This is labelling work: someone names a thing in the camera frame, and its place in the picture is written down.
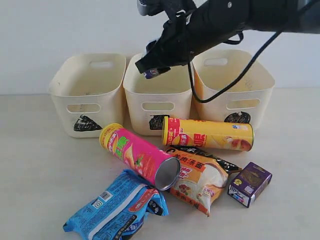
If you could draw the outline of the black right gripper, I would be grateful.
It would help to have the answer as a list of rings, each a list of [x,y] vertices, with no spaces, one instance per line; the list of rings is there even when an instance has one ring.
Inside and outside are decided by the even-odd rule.
[[[157,74],[161,75],[170,71],[170,67],[183,66],[190,62],[187,25],[191,16],[191,12],[177,12],[174,18],[163,24],[161,36],[142,58],[135,62],[141,74],[156,69]]]

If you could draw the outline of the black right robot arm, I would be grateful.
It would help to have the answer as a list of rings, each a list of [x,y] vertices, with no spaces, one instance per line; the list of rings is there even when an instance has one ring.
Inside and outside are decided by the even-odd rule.
[[[308,0],[207,0],[200,6],[192,0],[139,0],[143,16],[165,12],[168,20],[161,36],[149,43],[135,65],[140,73],[167,71],[184,66],[195,56],[246,30],[277,32],[292,21],[287,33],[319,34],[320,2],[302,15]]]

